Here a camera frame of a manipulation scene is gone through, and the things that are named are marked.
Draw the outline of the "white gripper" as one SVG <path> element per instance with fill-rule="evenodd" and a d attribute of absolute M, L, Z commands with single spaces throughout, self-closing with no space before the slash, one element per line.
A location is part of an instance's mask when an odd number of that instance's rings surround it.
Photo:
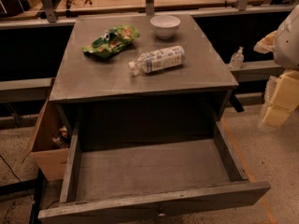
<path fill-rule="evenodd" d="M 288 69 L 299 68 L 299 5 L 273 31 L 256 43 L 256 52 L 272 52 L 274 61 Z M 299 106 L 299 71 L 286 70 L 279 77 L 271 76 L 266 84 L 261 123 L 280 127 Z"/>

